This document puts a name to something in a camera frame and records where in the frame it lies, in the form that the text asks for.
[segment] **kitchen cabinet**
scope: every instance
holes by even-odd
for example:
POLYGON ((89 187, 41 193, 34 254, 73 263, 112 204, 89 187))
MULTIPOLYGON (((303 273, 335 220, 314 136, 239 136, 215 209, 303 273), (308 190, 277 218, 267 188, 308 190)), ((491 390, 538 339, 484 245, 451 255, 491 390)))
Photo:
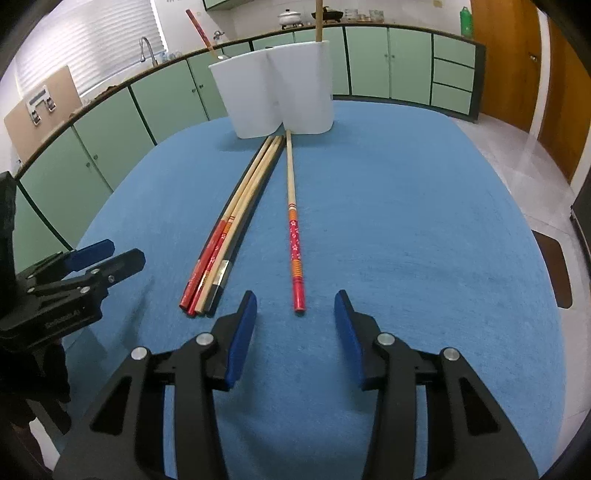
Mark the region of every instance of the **kitchen cabinet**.
POLYGON ((431 34, 389 28, 390 98, 429 105, 431 96, 431 34))
POLYGON ((433 34, 433 56, 474 68, 476 46, 456 38, 433 34))
MULTIPOLYGON (((296 43, 314 41, 315 30, 300 30, 294 33, 296 43)), ((330 59, 333 69, 333 94, 349 94, 349 75, 347 73, 347 55, 345 52, 345 38, 342 27, 324 28, 324 40, 329 41, 330 59)))
POLYGON ((474 69, 445 60, 433 60, 433 81, 472 91, 474 69))
POLYGON ((35 160, 21 183, 73 247, 111 194, 71 128, 35 160))
POLYGON ((209 52, 188 59, 189 68, 197 85, 197 91, 210 120, 228 116, 220 92, 217 89, 216 81, 209 70, 209 66, 216 62, 217 60, 209 52))
POLYGON ((131 89, 158 143, 191 125, 207 122, 186 61, 142 78, 131 89))
POLYGON ((352 94, 389 98, 388 29, 346 27, 346 34, 352 94))
POLYGON ((128 89, 95 106, 74 127, 113 190, 154 148, 128 89))
POLYGON ((41 221, 20 189, 17 188, 17 212, 12 233, 14 268, 17 273, 66 248, 41 221))
POLYGON ((258 38, 257 40, 252 41, 252 46, 255 50, 262 50, 263 48, 277 47, 279 45, 287 45, 294 42, 294 34, 293 32, 289 32, 273 35, 272 37, 258 38))
POLYGON ((250 44, 246 42, 236 43, 234 45, 228 45, 227 47, 222 47, 222 52, 224 55, 228 57, 238 57, 243 53, 248 53, 251 50, 250 44))
POLYGON ((470 113, 472 94, 464 90, 433 83, 431 105, 465 115, 470 113))

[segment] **cooking pot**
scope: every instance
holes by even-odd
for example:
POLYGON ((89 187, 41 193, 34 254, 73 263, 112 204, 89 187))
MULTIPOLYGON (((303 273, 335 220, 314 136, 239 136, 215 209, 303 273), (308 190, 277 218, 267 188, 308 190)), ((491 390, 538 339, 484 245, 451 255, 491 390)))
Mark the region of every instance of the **cooking pot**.
POLYGON ((285 27, 287 25, 301 25, 301 14, 292 12, 289 8, 278 16, 279 25, 285 27))
MULTIPOLYGON (((322 13, 322 20, 325 22, 327 20, 336 20, 340 22, 340 19, 343 18, 343 12, 339 12, 338 10, 332 10, 329 7, 324 7, 322 13)), ((312 18, 316 20, 316 12, 312 12, 312 18)))

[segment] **blue tablecloth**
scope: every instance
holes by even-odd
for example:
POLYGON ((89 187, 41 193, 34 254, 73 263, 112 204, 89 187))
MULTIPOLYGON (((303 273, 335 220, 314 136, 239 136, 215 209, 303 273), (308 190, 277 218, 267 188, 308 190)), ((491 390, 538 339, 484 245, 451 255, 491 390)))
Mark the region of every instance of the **blue tablecloth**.
MULTIPOLYGON (((235 311, 247 289, 258 298, 243 377, 215 395, 230 477, 361 477, 376 395, 356 389, 343 360, 333 317, 341 288, 413 348, 457 347, 544 472, 563 413, 563 340, 517 205, 444 115, 365 102, 335 102, 335 110, 330 132, 294 137, 306 315, 292 311, 285 153, 218 309, 235 311)), ((90 225, 80 247, 110 238, 117 253, 143 250, 147 263, 111 289, 100 322, 66 339, 74 422, 132 348, 167 351, 209 330, 213 320, 185 317, 178 300, 260 143, 237 139, 227 118, 179 132, 137 165, 90 225)), ((418 473, 424 423, 422 415, 418 473)))

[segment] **window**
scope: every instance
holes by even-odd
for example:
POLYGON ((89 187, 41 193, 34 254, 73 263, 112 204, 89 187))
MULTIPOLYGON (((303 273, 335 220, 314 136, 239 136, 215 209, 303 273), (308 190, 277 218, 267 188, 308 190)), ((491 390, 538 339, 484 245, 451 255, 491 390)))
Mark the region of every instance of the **window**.
POLYGON ((63 0, 16 55, 23 94, 68 65, 79 94, 139 62, 139 39, 164 51, 150 0, 63 0))

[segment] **wooden stick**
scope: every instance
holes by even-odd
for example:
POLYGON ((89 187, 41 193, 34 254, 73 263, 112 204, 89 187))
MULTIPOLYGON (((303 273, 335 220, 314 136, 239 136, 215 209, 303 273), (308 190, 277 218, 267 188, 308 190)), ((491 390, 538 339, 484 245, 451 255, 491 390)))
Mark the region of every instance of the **wooden stick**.
POLYGON ((209 39, 208 39, 207 35, 205 34, 205 32, 203 31, 203 29, 201 28, 201 25, 199 25, 199 22, 195 18, 195 15, 193 15, 193 13, 189 9, 185 10, 185 12, 189 16, 189 18, 191 19, 191 22, 193 22, 193 25, 195 25, 195 28, 197 28, 197 31, 199 32, 199 35, 201 35, 201 38, 202 38, 203 42, 205 43, 205 46, 209 50, 209 53, 211 53, 213 55, 213 58, 215 58, 217 60, 217 53, 213 49, 212 44, 209 41, 209 39))
POLYGON ((322 0, 316 0, 316 41, 322 41, 323 13, 322 0))
MULTIPOLYGON (((244 194, 240 198, 240 202, 236 206, 235 213, 232 215, 234 217, 232 225, 228 230, 228 234, 226 235, 226 238, 223 244, 221 245, 220 250, 217 252, 215 262, 213 263, 210 269, 212 272, 217 272, 219 270, 220 264, 222 263, 222 260, 226 255, 226 251, 228 250, 228 246, 232 241, 234 234, 236 234, 236 229, 238 228, 238 225, 240 225, 244 212, 246 211, 246 207, 248 207, 248 204, 254 197, 256 188, 260 184, 266 170, 271 165, 275 152, 279 148, 280 144, 281 137, 275 137, 275 140, 273 140, 273 143, 271 144, 271 146, 267 150, 267 153, 265 153, 265 157, 261 161, 260 168, 258 168, 256 173, 252 176, 251 181, 248 183, 248 187, 246 188, 244 194)), ((200 292, 200 295, 198 297, 195 296, 193 302, 191 303, 191 306, 189 307, 190 311, 193 310, 197 314, 203 313, 203 308, 207 300, 207 296, 209 295, 209 291, 212 288, 214 276, 215 275, 208 275, 207 278, 204 277, 205 280, 203 282, 203 288, 200 292)))
POLYGON ((283 152, 284 146, 285 141, 284 139, 282 139, 279 149, 275 152, 274 158, 271 163, 271 167, 268 168, 265 172, 262 178, 262 182, 256 189, 254 198, 248 204, 244 216, 242 217, 242 221, 236 229, 236 234, 234 235, 234 237, 232 237, 232 240, 228 246, 228 251, 226 251, 226 255, 224 255, 220 268, 214 277, 212 289, 209 291, 209 295, 207 296, 205 306, 203 307, 203 311, 207 314, 208 317, 213 317, 216 313, 217 306, 222 297, 226 283, 228 282, 228 277, 230 276, 232 266, 234 265, 236 257, 238 256, 238 251, 240 250, 240 246, 242 245, 242 242, 246 235, 246 231, 248 230, 248 226, 251 223, 252 217, 255 213, 256 207, 258 206, 258 203, 261 200, 262 194, 265 191, 267 183, 269 182, 271 175, 273 175, 273 171, 275 170, 275 166, 277 165, 279 157, 283 152))
POLYGON ((301 269, 300 227, 297 220, 296 178, 294 175, 294 157, 291 147, 291 131, 287 131, 287 213, 290 226, 290 260, 291 283, 293 286, 294 310, 296 313, 306 311, 306 295, 304 294, 304 276, 301 269))
POLYGON ((195 267, 193 268, 193 272, 191 273, 191 276, 189 277, 189 281, 187 282, 187 286, 185 287, 185 290, 183 292, 183 296, 182 296, 181 301, 179 303, 179 306, 183 310, 187 310, 189 308, 191 300, 194 297, 195 292, 197 291, 197 289, 199 287, 199 282, 201 282, 203 274, 206 271, 207 265, 209 263, 209 259, 211 258, 212 254, 213 254, 213 251, 217 245, 218 240, 220 239, 220 237, 223 234, 224 227, 226 226, 228 219, 230 218, 230 215, 234 211, 234 208, 236 208, 236 204, 238 203, 238 200, 242 196, 242 193, 244 192, 246 186, 248 185, 248 182, 252 178, 252 175, 254 174, 256 168, 259 166, 261 159, 263 158, 264 154, 266 153, 267 149, 269 148, 269 145, 271 144, 271 140, 272 140, 272 137, 268 136, 267 139, 265 140, 265 142, 261 145, 261 148, 259 149, 258 153, 256 154, 256 156, 252 160, 251 165, 249 166, 249 168, 247 169, 245 174, 242 176, 242 179, 240 180, 239 184, 237 185, 237 187, 234 191, 234 194, 231 197, 231 200, 228 202, 228 204, 226 205, 226 208, 223 211, 223 214, 221 215, 220 219, 218 219, 216 227, 214 228, 213 232, 210 234, 209 240, 208 240, 206 246, 203 248, 203 251, 201 252, 201 255, 199 256, 199 260, 197 260, 197 263, 196 263, 195 267))

